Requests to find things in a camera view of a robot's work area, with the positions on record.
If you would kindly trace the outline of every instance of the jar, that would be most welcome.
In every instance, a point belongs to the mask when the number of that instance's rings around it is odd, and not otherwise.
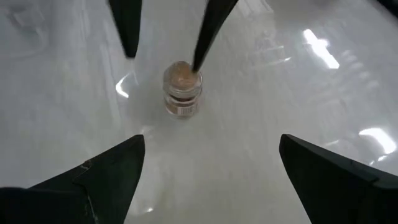
[[[166,110],[178,117],[197,112],[202,90],[202,75],[192,73],[187,62],[175,62],[164,72],[163,91]]]

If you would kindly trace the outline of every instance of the brown powder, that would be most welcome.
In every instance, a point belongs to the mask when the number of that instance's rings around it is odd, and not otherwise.
[[[177,62],[170,67],[170,84],[180,90],[192,88],[198,81],[198,75],[192,73],[187,62]]]

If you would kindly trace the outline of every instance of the glossy white surface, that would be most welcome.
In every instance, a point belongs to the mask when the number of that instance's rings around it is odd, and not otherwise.
[[[310,223],[282,133],[398,175],[397,19],[374,1],[240,0],[188,120],[166,112],[162,74],[191,60],[205,0],[144,0],[135,61],[105,0],[47,2],[47,45],[0,61],[1,186],[29,187],[140,133],[126,223]]]

